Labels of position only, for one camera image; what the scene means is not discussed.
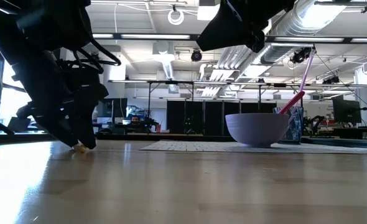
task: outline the cable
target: cable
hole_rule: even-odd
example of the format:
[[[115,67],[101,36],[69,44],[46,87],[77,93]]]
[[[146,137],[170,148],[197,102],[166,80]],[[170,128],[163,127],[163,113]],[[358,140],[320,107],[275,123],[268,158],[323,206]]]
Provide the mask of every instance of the cable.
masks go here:
[[[78,66],[80,67],[80,68],[83,68],[83,64],[82,64],[82,62],[81,62],[81,59],[78,57],[78,54],[77,54],[77,51],[76,50],[74,50],[73,51],[73,55],[74,55],[74,58],[77,60],[77,62],[78,62]]]
[[[83,13],[81,10],[78,10],[78,14],[80,15],[81,24],[83,27],[85,27],[84,19],[83,19]],[[112,53],[110,53],[108,50],[106,50],[102,45],[100,45],[93,37],[92,32],[88,32],[85,30],[88,39],[90,42],[102,53],[104,53],[106,56],[108,56],[111,60],[114,60],[117,63],[117,66],[121,65],[120,59],[118,59],[116,56],[114,56]]]
[[[102,74],[104,72],[102,66],[99,64],[99,62],[97,62],[88,52],[86,52],[83,49],[78,49],[79,53],[81,53],[82,55],[84,55],[91,63],[93,63],[95,65],[95,67],[98,69],[98,73]]]
[[[116,9],[117,6],[119,6],[118,4],[116,4],[116,6],[114,7],[114,31],[117,32],[117,18],[116,18]]]
[[[328,66],[327,66],[327,64],[319,57],[319,55],[318,54],[315,54],[319,59],[320,59],[320,61],[322,61],[322,63],[326,66],[326,68],[327,69],[329,69],[329,71],[332,73],[332,75],[335,75],[335,73],[333,72],[333,70],[331,70]],[[362,100],[362,98],[360,98],[360,96],[358,96],[356,93],[355,93],[355,91],[353,91],[350,87],[348,87],[343,81],[341,81],[340,79],[339,79],[339,81],[342,83],[342,84],[344,84],[345,85],[345,87],[347,87],[356,97],[358,97],[359,98],[359,100],[361,100],[363,103],[365,103],[366,105],[367,105],[367,103],[365,102],[365,100]]]
[[[320,59],[320,61],[326,66],[326,68],[328,68],[329,70],[330,70],[330,72],[333,74],[333,75],[335,75],[334,74],[334,72],[327,66],[327,64],[319,57],[319,55],[318,54],[315,54],[319,59]],[[356,93],[355,93],[355,91],[353,91],[350,87],[348,87],[343,81],[341,81],[340,79],[339,79],[339,81],[341,82],[341,83],[343,83],[356,97],[358,97],[359,98],[359,100],[360,101],[362,101],[363,103],[365,103],[366,104],[366,106],[367,106],[367,103],[365,102],[365,100],[362,100],[362,98],[360,98],[360,96],[358,96]]]
[[[190,15],[197,16],[197,14],[191,13],[191,12],[190,12],[190,11],[188,11],[188,10],[182,10],[182,12],[185,12],[185,13],[190,14]]]
[[[173,19],[172,18],[172,13],[175,12],[174,10],[171,10],[169,12],[169,15],[167,16],[169,22],[172,24],[172,25],[181,25],[181,23],[183,23],[184,19],[185,19],[185,15],[184,15],[184,12],[180,9],[176,10],[177,12],[179,12],[179,17],[178,19]]]
[[[138,10],[138,11],[146,11],[146,12],[161,12],[161,11],[170,11],[171,10],[171,9],[138,9],[138,8],[128,6],[128,5],[125,5],[125,4],[117,4],[117,6],[124,6],[124,7],[128,7],[128,8],[131,8],[131,9]]]
[[[124,118],[126,117],[126,115],[123,113],[123,108],[121,107],[121,98],[120,99],[120,112],[121,112],[121,116],[123,116]]]

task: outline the dome camera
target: dome camera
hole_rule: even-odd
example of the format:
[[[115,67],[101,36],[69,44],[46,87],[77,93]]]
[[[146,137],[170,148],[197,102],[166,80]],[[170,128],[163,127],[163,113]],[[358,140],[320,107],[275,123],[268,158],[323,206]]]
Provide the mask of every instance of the dome camera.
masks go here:
[[[199,62],[201,60],[202,60],[202,53],[200,53],[200,50],[194,50],[192,54],[192,61]]]

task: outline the gray rug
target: gray rug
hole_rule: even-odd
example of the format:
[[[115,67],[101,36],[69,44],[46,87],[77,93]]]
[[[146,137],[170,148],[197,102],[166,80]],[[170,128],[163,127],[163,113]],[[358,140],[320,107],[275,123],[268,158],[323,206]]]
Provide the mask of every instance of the gray rug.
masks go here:
[[[316,144],[273,144],[271,148],[247,147],[238,142],[159,141],[140,150],[185,152],[276,152],[276,153],[344,153],[367,154],[367,149]]]

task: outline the computer monitor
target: computer monitor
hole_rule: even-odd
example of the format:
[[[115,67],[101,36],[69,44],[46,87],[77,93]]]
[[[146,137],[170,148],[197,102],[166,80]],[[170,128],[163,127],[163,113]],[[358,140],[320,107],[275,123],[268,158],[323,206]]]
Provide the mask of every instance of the computer monitor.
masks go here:
[[[127,98],[103,99],[98,105],[98,117],[111,118],[114,111],[115,118],[125,118],[127,115]]]
[[[333,114],[335,122],[362,123],[358,101],[333,99]]]
[[[16,133],[24,133],[28,131],[31,120],[29,118],[19,119],[12,117],[9,121],[8,128]]]

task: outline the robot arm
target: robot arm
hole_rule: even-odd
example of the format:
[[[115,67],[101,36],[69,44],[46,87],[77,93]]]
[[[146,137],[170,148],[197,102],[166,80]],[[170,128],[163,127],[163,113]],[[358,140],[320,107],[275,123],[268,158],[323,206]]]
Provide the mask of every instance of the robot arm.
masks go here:
[[[197,40],[202,51],[246,45],[258,53],[265,44],[262,30],[296,0],[221,0],[220,9]]]
[[[99,81],[103,69],[81,48],[92,43],[115,65],[121,62],[94,40],[88,5],[89,0],[0,1],[0,53],[32,99],[18,117],[32,115],[68,146],[80,141],[93,149],[91,115],[108,91]],[[62,47],[72,50],[76,61],[57,60],[52,51]],[[87,60],[80,60],[77,52]]]

